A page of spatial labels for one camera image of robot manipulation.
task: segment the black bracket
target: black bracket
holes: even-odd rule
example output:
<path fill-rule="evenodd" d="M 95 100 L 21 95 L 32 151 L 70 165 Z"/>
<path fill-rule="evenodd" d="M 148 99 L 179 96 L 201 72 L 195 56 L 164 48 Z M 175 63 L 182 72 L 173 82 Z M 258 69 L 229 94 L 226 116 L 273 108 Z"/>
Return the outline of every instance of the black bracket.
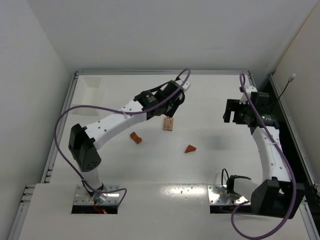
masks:
<path fill-rule="evenodd" d="M 86 129 L 86 127 L 81 127 L 79 123 L 74 125 L 71 128 L 68 145 L 81 172 L 89 172 L 101 163 L 101 158 L 94 145 L 95 139 L 88 137 Z"/>

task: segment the red wire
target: red wire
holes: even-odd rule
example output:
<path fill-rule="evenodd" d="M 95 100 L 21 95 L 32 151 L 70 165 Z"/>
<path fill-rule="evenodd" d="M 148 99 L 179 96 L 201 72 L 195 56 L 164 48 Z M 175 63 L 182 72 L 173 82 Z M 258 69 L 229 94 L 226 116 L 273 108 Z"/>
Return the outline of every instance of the red wire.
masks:
<path fill-rule="evenodd" d="M 104 210 L 104 209 L 102 209 L 102 210 L 100 210 L 100 209 L 98 209 L 97 208 L 97 206 L 96 206 L 96 204 L 97 204 L 97 202 L 94 202 L 93 203 L 93 209 L 96 211 L 96 212 L 98 212 L 99 214 L 106 214 L 107 212 L 106 212 L 106 210 Z"/>

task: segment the triangular wooden block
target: triangular wooden block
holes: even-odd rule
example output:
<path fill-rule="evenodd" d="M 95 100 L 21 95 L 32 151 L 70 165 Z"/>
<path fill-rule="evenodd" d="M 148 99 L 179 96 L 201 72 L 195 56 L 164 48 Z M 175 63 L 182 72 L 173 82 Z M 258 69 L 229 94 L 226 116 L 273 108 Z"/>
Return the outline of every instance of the triangular wooden block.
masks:
<path fill-rule="evenodd" d="M 194 146 L 189 145 L 186 150 L 185 150 L 185 154 L 190 153 L 190 152 L 194 152 L 197 148 Z"/>

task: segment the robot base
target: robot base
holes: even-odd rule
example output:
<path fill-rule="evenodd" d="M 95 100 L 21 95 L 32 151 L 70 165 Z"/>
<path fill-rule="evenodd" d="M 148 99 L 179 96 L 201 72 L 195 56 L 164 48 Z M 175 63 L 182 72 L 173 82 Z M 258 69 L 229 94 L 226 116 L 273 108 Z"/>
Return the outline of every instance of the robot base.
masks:
<path fill-rule="evenodd" d="M 208 185 L 207 189 L 211 214 L 230 214 L 236 205 L 247 201 L 243 196 L 227 194 L 220 184 Z M 241 206 L 237 212 L 252 213 L 250 203 Z"/>
<path fill-rule="evenodd" d="M 108 191 L 116 190 L 118 185 L 105 185 L 105 189 Z M 99 210 L 105 210 L 107 214 L 118 214 L 119 193 L 109 193 L 103 203 L 98 202 L 96 208 Z M 72 214 L 100 214 L 94 209 L 94 200 L 91 197 L 84 186 L 77 185 L 75 189 Z"/>

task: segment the black cable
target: black cable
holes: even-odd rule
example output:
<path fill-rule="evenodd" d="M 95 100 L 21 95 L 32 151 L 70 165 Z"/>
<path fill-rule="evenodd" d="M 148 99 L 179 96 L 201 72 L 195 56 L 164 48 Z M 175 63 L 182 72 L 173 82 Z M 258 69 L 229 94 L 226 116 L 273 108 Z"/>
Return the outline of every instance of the black cable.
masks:
<path fill-rule="evenodd" d="M 226 177 L 227 177 L 227 180 L 229 179 L 229 173 L 227 171 L 227 169 L 222 169 L 222 173 L 221 173 L 221 186 L 223 189 L 227 190 L 227 188 L 224 186 L 224 172 L 226 173 Z"/>
<path fill-rule="evenodd" d="M 284 92 L 285 92 L 285 90 L 287 89 L 289 83 L 291 83 L 291 82 L 294 80 L 294 76 L 289 77 L 288 82 L 286 83 L 284 89 L 282 90 L 282 92 L 280 93 L 280 95 L 278 96 L 278 98 L 277 98 L 276 100 L 273 100 L 273 101 L 272 101 L 272 105 L 271 105 L 271 108 L 270 108 L 270 111 L 269 111 L 270 114 L 271 114 L 271 112 L 274 110 L 274 108 L 275 108 L 277 102 L 279 101 L 279 99 L 281 98 L 282 94 L 284 94 Z"/>
<path fill-rule="evenodd" d="M 279 99 L 281 98 L 282 94 L 284 94 L 285 90 L 287 89 L 289 83 L 291 83 L 291 81 L 288 81 L 283 89 L 283 91 L 281 92 L 281 94 L 278 96 L 278 98 L 276 99 L 276 102 L 279 101 Z"/>

